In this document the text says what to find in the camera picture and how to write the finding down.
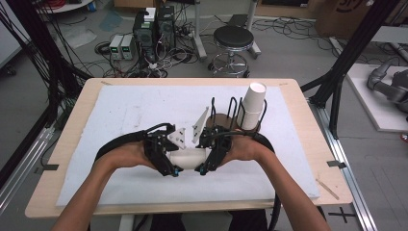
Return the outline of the person's legs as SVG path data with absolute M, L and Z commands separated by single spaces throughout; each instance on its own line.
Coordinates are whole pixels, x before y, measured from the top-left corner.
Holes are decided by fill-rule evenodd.
M 229 211 L 232 216 L 228 231 L 268 231 L 264 210 Z M 186 231 L 182 214 L 156 214 L 149 231 Z

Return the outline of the person's right hand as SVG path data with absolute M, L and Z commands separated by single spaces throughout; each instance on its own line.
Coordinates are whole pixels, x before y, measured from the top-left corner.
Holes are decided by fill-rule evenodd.
M 231 149 L 221 163 L 224 165 L 235 160 L 259 162 L 268 153 L 268 148 L 249 136 L 235 135 L 232 137 Z

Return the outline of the black round stool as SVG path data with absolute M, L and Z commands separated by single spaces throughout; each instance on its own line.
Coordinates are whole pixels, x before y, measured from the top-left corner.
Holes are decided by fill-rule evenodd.
M 249 75 L 249 66 L 240 52 L 248 51 L 252 47 L 253 34 L 243 27 L 226 25 L 215 30 L 214 43 L 224 52 L 212 58 L 208 69 L 214 75 L 223 73 L 246 78 Z

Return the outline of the cardboard box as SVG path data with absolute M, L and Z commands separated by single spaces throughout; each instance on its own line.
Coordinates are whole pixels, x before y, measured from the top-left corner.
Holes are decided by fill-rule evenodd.
M 351 39 L 377 0 L 325 0 L 315 29 L 320 37 Z

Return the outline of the thin wooden stick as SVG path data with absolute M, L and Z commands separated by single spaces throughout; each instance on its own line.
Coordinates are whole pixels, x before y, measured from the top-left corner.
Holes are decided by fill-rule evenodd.
M 316 179 L 316 181 L 327 191 L 329 192 L 335 199 L 339 200 L 339 196 L 337 194 L 335 194 L 334 191 L 332 191 L 325 183 L 323 183 L 322 181 L 320 181 L 319 179 Z

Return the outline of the black computer tower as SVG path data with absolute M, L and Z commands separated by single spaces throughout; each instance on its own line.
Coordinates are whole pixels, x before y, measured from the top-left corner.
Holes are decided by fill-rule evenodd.
M 133 34 L 138 47 L 153 49 L 157 42 L 157 23 L 146 20 L 146 11 L 138 12 L 135 17 Z
M 171 49 L 175 47 L 174 7 L 161 6 L 157 15 L 158 30 L 162 46 Z

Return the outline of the white table leg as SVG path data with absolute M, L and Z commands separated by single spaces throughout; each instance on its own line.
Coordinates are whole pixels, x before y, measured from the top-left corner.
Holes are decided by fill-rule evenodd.
M 135 223 L 134 215 L 122 215 L 120 218 L 118 231 L 133 231 L 134 223 Z

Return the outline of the black tape piece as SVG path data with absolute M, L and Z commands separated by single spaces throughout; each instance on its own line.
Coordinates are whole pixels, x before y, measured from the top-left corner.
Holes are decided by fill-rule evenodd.
M 45 166 L 37 167 L 34 173 L 42 174 L 44 171 L 57 170 L 58 168 L 59 168 L 59 165 L 45 165 Z
M 337 160 L 334 161 L 328 161 L 326 162 L 328 164 L 329 167 L 338 167 L 339 169 L 345 168 L 347 167 L 347 165 L 343 162 L 339 162 Z

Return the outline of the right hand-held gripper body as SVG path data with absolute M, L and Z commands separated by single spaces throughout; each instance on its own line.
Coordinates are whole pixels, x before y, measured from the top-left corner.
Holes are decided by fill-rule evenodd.
M 217 115 L 214 108 L 206 107 L 192 126 L 192 142 L 204 151 L 202 165 L 220 165 L 231 148 L 231 128 L 218 122 L 219 118 L 231 120 L 227 115 Z

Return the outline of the black frame post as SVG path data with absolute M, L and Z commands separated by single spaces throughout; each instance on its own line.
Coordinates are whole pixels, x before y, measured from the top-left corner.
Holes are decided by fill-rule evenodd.
M 309 98 L 309 101 L 319 109 L 324 109 L 327 100 L 332 98 L 328 129 L 335 139 L 338 138 L 337 128 L 344 78 L 398 2 L 399 0 L 374 0 L 368 13 L 332 67 L 318 79 L 300 87 L 302 92 L 318 87 L 317 92 Z
M 13 22 L 4 13 L 0 13 L 0 20 L 21 45 L 47 87 L 48 106 L 45 114 L 46 124 L 50 125 L 57 119 L 62 102 L 73 107 L 83 84 L 91 76 L 64 58 L 32 0 L 6 0 L 6 3 L 31 41 L 26 43 L 22 39 L 23 33 L 13 27 Z

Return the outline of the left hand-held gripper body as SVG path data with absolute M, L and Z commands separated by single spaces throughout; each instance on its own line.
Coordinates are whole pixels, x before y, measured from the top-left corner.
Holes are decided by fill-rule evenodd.
M 165 130 L 161 127 L 153 127 L 147 130 L 144 140 L 144 154 L 163 176 L 165 176 L 166 161 L 169 160 L 166 154 L 180 149 L 167 138 L 172 132 L 175 132 L 174 126 L 167 126 Z

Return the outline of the aluminium rail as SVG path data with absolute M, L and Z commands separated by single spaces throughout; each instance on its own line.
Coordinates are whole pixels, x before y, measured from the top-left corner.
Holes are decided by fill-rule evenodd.
M 313 104 L 309 104 L 312 113 L 314 114 L 322 134 L 324 135 L 328 146 L 334 156 L 334 159 L 343 162 L 347 167 L 340 169 L 344 176 L 346 184 L 352 195 L 352 207 L 359 221 L 362 231 L 378 231 L 377 226 L 370 213 L 370 209 L 365 201 L 365 198 L 360 190 L 357 180 L 352 171 L 351 165 L 346 157 L 344 149 L 339 139 L 336 139 L 329 130 L 330 116 L 325 109 L 318 108 Z
M 28 142 L 28 149 L 23 152 L 22 159 L 12 171 L 10 178 L 0 190 L 0 216 L 4 214 L 13 197 L 22 186 L 24 180 L 35 166 L 40 155 L 44 152 L 55 133 L 54 127 L 42 128 L 32 141 Z

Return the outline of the white foam mat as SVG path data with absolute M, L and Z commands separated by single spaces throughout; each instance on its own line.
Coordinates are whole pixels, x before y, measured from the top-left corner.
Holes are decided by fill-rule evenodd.
M 193 149 L 192 127 L 205 109 L 214 106 L 225 114 L 230 99 L 241 99 L 246 91 L 245 86 L 103 87 L 71 157 L 58 205 L 66 205 L 75 194 L 105 143 L 160 123 L 171 123 L 185 129 L 187 148 Z M 301 189 L 310 198 L 318 198 L 315 177 L 280 88 L 267 88 L 266 101 L 261 134 L 271 142 L 278 159 Z M 152 205 L 273 198 L 274 189 L 256 162 L 232 161 L 206 175 L 187 167 L 177 177 L 163 176 L 149 167 L 121 168 L 110 178 L 100 202 Z

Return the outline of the single white paper cup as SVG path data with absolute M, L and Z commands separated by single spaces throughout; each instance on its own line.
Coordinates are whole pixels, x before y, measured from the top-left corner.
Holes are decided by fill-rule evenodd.
M 207 151 L 204 148 L 186 148 L 171 151 L 168 154 L 170 162 L 182 169 L 195 169 L 203 164 L 207 158 Z

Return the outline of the person's left hand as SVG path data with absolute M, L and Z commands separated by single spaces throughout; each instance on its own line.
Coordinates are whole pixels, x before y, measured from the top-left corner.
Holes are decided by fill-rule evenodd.
M 142 141 L 129 142 L 111 151 L 116 167 L 145 166 L 155 168 L 144 154 Z

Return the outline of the black tape cross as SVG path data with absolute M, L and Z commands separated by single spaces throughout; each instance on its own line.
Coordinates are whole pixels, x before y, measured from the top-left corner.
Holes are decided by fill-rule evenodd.
M 334 217 L 341 217 L 344 221 L 344 223 L 348 223 L 348 218 L 355 218 L 356 215 L 352 213 L 346 213 L 344 211 L 343 207 L 340 207 L 339 212 L 328 212 L 329 216 L 334 216 Z

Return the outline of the black wire cup holder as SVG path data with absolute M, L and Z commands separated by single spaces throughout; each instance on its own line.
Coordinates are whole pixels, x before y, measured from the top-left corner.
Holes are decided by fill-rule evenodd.
M 210 115 L 206 119 L 205 126 L 208 128 L 220 126 L 228 130 L 240 129 L 245 132 L 259 132 L 267 109 L 268 102 L 266 99 L 263 100 L 259 112 L 249 112 L 248 106 L 245 105 L 242 98 L 237 100 L 235 97 L 231 97 L 227 113 L 222 114 L 217 112 L 216 99 L 213 97 Z

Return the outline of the stack of white paper cups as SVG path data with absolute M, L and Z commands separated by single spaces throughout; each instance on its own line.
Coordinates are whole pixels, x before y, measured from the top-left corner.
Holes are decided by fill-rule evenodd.
M 241 129 L 253 130 L 258 125 L 266 91 L 267 87 L 263 83 L 254 82 L 249 85 L 237 117 L 237 124 Z

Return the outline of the grey power supply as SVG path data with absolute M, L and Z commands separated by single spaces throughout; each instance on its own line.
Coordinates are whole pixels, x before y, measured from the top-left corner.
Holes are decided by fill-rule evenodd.
M 121 42 L 121 50 L 124 60 L 132 60 L 136 52 L 134 38 L 132 35 L 125 35 Z
M 109 45 L 111 55 L 112 55 L 112 58 L 114 60 L 122 60 L 123 59 L 123 55 L 122 55 L 122 52 L 121 52 L 121 42 L 122 42 L 122 40 L 123 40 L 123 36 L 116 35 L 112 39 L 112 41 L 111 41 L 111 43 Z

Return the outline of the white platform board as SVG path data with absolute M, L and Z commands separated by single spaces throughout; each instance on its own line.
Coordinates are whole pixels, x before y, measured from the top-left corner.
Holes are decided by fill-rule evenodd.
M 355 64 L 348 71 L 347 80 L 378 131 L 408 133 L 408 114 L 400 111 L 385 95 L 367 87 L 369 75 L 376 68 L 376 64 Z

